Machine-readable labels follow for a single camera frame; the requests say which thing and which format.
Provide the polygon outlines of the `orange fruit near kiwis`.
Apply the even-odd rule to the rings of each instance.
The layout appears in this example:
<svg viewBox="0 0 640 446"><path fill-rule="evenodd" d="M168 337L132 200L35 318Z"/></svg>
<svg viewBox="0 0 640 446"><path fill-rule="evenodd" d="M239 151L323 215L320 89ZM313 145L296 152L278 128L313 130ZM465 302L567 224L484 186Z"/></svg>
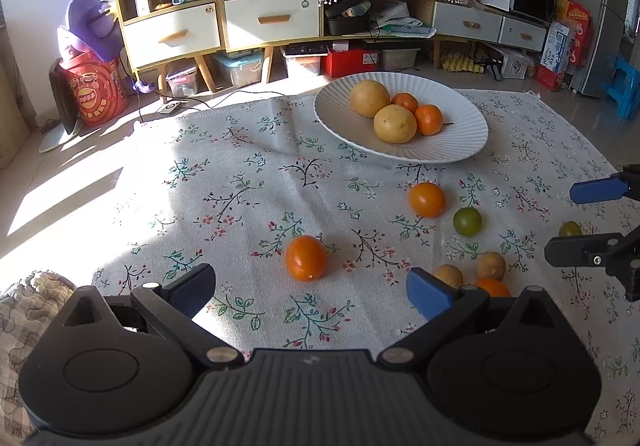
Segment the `orange fruit near kiwis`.
<svg viewBox="0 0 640 446"><path fill-rule="evenodd" d="M494 278L478 278L475 281L477 288L486 291L491 297L511 297L512 294L508 288L501 282Z"/></svg>

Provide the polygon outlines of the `yellow round fruit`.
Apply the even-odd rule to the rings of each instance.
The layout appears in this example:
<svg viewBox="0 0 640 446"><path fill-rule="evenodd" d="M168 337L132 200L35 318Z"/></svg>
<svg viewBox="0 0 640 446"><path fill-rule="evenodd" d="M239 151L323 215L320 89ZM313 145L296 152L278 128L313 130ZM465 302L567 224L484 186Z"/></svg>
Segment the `yellow round fruit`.
<svg viewBox="0 0 640 446"><path fill-rule="evenodd" d="M390 93L375 80L362 80L349 93L349 106L359 115L373 119L390 104Z"/></svg>
<svg viewBox="0 0 640 446"><path fill-rule="evenodd" d="M386 143L408 143L418 130L414 115L396 104L389 104L375 114L373 128L378 139Z"/></svg>

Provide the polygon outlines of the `small orange tangerine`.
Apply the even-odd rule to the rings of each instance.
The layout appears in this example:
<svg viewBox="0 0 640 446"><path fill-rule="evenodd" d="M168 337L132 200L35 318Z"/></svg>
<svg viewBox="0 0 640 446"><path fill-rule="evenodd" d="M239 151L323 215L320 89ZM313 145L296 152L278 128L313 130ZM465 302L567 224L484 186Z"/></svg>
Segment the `small orange tangerine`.
<svg viewBox="0 0 640 446"><path fill-rule="evenodd" d="M416 98L413 97L412 94L408 92L400 92L399 94L395 94L392 98L392 103L396 104L396 106L402 106L406 110L411 113L416 112L417 109L420 108L420 103Z"/></svg>

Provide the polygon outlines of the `blue plastic stool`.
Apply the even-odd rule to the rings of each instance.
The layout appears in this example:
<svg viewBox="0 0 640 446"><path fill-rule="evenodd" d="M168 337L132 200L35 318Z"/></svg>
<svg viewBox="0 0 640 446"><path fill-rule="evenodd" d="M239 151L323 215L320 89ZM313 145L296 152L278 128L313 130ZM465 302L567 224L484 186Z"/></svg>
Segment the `blue plastic stool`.
<svg viewBox="0 0 640 446"><path fill-rule="evenodd" d="M608 66L605 96L613 99L616 114L625 120L634 120L639 111L639 71L622 56L615 56Z"/></svg>

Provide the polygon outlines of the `floral white tablecloth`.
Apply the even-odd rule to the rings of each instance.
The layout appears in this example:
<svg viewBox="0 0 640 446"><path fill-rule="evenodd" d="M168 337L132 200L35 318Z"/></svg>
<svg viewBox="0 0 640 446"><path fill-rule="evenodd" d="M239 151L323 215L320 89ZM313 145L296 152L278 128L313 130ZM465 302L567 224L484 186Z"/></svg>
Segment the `floral white tablecloth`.
<svg viewBox="0 0 640 446"><path fill-rule="evenodd" d="M638 225L638 204L570 201L572 184L610 175L612 165L538 98L479 90L468 98L485 117L487 145L445 166L343 143L317 121L308 97L146 124L128 143L106 260L92 282L103 294L126 294L206 263L217 287L198 322L242 352L378 353L422 325L405 291L411 267L450 264L472 282L477 258L498 252L509 290L545 288L601 372L588 434L637 434L639 307L600 270L549 267L544 246L564 221L590 235L627 232ZM438 218L410 206L420 183L445 193ZM454 230L454 213L468 206L483 218L474 237ZM326 249L318 280L286 270L286 249L299 236Z"/></svg>

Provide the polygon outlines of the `brown kiwi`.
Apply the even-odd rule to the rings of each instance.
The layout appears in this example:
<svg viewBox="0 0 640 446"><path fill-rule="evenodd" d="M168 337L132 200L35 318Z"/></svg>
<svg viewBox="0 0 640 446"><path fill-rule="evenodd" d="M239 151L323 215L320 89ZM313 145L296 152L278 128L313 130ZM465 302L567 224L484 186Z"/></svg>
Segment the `brown kiwi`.
<svg viewBox="0 0 640 446"><path fill-rule="evenodd" d="M464 284L462 271L454 265L442 265L436 268L432 275L453 289L459 289Z"/></svg>
<svg viewBox="0 0 640 446"><path fill-rule="evenodd" d="M501 281L506 273L506 261L498 252L487 252L477 258L476 276L478 279Z"/></svg>

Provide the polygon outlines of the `red snack bucket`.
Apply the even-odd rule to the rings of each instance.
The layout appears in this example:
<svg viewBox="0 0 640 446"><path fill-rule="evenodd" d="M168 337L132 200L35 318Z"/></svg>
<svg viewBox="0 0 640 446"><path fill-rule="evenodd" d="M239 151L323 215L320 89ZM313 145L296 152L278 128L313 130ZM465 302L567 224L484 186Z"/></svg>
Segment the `red snack bucket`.
<svg viewBox="0 0 640 446"><path fill-rule="evenodd" d="M116 119L128 106L118 62L101 61L91 50L60 63L87 126L99 126Z"/></svg>

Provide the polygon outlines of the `clear storage bin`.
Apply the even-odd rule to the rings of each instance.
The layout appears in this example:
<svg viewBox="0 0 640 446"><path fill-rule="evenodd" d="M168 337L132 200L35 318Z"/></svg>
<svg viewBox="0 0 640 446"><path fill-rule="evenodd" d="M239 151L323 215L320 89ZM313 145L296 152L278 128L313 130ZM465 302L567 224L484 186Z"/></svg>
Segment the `clear storage bin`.
<svg viewBox="0 0 640 446"><path fill-rule="evenodd" d="M248 50L226 54L219 51L213 55L219 76L233 87L242 88L262 80L262 50Z"/></svg>

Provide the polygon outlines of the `red box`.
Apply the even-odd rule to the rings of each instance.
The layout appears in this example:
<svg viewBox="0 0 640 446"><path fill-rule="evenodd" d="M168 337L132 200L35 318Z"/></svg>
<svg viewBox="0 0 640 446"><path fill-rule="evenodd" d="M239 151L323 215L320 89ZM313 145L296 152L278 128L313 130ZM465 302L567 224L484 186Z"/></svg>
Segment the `red box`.
<svg viewBox="0 0 640 446"><path fill-rule="evenodd" d="M323 73L331 78L373 72L377 69L378 50L359 47L346 51L330 51L322 63Z"/></svg>

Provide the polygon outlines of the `purple plush toy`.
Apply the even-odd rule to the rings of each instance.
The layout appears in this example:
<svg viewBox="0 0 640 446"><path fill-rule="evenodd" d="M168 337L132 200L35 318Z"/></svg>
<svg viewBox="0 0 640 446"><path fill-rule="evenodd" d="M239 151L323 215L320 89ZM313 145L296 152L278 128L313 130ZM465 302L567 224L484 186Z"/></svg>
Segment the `purple plush toy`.
<svg viewBox="0 0 640 446"><path fill-rule="evenodd" d="M111 62L124 49L119 22L107 0L70 0L56 37L63 60L91 51L100 61Z"/></svg>

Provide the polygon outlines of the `small green fruit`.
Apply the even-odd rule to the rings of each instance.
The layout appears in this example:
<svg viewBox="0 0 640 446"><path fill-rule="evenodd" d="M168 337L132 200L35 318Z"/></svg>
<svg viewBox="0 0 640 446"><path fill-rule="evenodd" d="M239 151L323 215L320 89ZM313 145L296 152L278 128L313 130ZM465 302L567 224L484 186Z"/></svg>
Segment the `small green fruit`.
<svg viewBox="0 0 640 446"><path fill-rule="evenodd" d="M578 237L582 235L582 226L576 221L564 221L559 229L559 236L565 237Z"/></svg>

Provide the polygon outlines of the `green lime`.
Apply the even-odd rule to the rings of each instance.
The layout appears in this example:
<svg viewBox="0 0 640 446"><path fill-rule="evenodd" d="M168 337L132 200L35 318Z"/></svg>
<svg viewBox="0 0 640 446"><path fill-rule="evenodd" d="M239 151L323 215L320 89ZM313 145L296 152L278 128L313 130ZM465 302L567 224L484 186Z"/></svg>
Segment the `green lime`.
<svg viewBox="0 0 640 446"><path fill-rule="evenodd" d="M464 237L474 237L483 227L482 214L475 207L462 207L454 213L454 230Z"/></svg>

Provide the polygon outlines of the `orange tomato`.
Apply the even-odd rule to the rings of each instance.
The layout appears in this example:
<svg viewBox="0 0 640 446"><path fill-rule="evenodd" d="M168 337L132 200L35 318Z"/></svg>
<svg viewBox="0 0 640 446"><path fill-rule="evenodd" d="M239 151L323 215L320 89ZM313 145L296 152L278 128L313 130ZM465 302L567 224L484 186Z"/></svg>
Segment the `orange tomato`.
<svg viewBox="0 0 640 446"><path fill-rule="evenodd" d="M326 271L328 255L322 243L311 236L299 236L291 241L285 252L285 266L297 281L315 281Z"/></svg>
<svg viewBox="0 0 640 446"><path fill-rule="evenodd" d="M420 217L438 218L446 210L446 195L433 183L416 184L409 190L409 204Z"/></svg>

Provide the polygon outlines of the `orange tangerine with stem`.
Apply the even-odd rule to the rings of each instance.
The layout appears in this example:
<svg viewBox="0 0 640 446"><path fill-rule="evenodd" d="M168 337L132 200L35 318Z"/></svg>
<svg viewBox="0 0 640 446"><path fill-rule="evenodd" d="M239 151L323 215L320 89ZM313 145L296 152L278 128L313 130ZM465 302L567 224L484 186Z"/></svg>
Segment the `orange tangerine with stem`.
<svg viewBox="0 0 640 446"><path fill-rule="evenodd" d="M416 126L418 126L418 132L423 136L434 136L442 131L442 128L447 125L438 106L434 104L426 104L425 106L419 106L414 112L416 118Z"/></svg>

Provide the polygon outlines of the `white ribbed plate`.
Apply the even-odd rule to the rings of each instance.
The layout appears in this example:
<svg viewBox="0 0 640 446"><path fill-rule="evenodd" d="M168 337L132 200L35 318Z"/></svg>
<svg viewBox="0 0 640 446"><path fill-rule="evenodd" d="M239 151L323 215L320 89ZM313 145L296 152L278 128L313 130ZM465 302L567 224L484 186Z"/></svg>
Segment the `white ribbed plate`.
<svg viewBox="0 0 640 446"><path fill-rule="evenodd" d="M468 98L404 73L338 78L318 92L314 114L343 143L406 163L460 162L488 141L485 117Z"/></svg>

